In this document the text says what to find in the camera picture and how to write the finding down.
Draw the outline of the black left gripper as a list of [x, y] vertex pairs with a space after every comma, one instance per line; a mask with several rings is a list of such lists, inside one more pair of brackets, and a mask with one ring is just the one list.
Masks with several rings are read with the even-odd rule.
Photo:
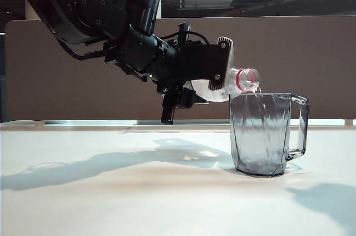
[[189, 40], [190, 25], [178, 25], [177, 47], [180, 50], [180, 61], [175, 76], [175, 87], [189, 85], [192, 80], [208, 80], [208, 89], [216, 91], [225, 86], [231, 62], [233, 61], [233, 41], [227, 37], [219, 37], [217, 44], [207, 44], [206, 38], [194, 32], [203, 39]]

